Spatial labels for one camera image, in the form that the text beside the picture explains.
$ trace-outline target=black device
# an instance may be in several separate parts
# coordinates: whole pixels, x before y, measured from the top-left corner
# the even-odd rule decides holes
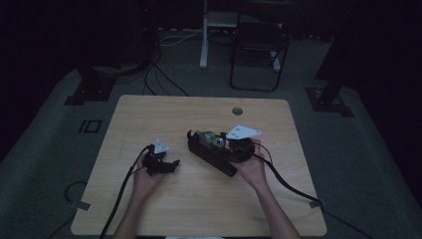
[[[142,166],[146,168],[146,172],[150,176],[157,173],[174,172],[176,167],[179,165],[180,159],[173,162],[164,162],[162,159],[164,158],[166,152],[155,153],[154,150],[155,146],[151,144],[148,147],[148,152],[142,159]]]
[[[216,134],[212,131],[187,133],[188,147],[191,152],[232,177],[237,169],[229,163],[248,160],[255,152],[250,138],[228,139],[225,132]]]

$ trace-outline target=hand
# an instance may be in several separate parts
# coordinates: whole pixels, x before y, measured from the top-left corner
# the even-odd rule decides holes
[[[164,177],[164,173],[158,173],[153,176],[149,176],[146,170],[142,168],[142,158],[137,162],[137,168],[140,168],[133,174],[133,191],[132,198],[141,200],[144,197],[149,196],[152,191],[158,186],[161,179]]]
[[[251,138],[254,144],[255,154],[260,157],[264,157],[261,153],[261,147],[256,143],[261,143],[258,139]],[[247,181],[253,188],[260,187],[267,184],[267,178],[265,175],[265,164],[264,161],[255,155],[252,155],[246,161],[243,162],[230,162],[234,167],[238,169],[243,179]]]

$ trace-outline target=left hand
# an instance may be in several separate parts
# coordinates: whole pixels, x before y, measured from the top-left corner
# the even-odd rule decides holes
[[[143,157],[137,163],[137,168],[141,169],[133,174],[132,197],[137,199],[149,196],[165,175],[164,173],[158,173],[149,176],[146,170],[142,168],[142,159]]]

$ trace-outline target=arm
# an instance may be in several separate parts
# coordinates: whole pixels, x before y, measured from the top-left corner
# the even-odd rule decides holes
[[[138,162],[137,167],[142,167],[141,160]],[[164,174],[159,173],[151,177],[143,169],[138,170],[133,175],[133,190],[130,201],[127,204],[123,218],[114,232],[113,238],[127,239],[135,237],[142,206],[163,176]]]
[[[260,143],[257,139],[253,139],[253,142]],[[255,153],[264,157],[264,155],[261,154],[261,148],[258,145],[255,145]],[[298,230],[286,215],[270,189],[265,175],[264,161],[256,156],[252,156],[244,162],[231,164],[239,170],[245,181],[247,181],[257,193],[261,207],[267,218],[272,238],[301,238]]]

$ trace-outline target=white tag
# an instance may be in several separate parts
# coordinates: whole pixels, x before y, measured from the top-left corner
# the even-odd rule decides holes
[[[229,139],[243,139],[256,135],[261,135],[261,132],[250,127],[236,124],[236,126],[227,133],[226,137]]]
[[[162,143],[159,139],[155,142],[155,149],[154,149],[154,153],[161,153],[164,151],[168,151],[170,147],[168,147],[167,145],[165,145],[164,143]]]

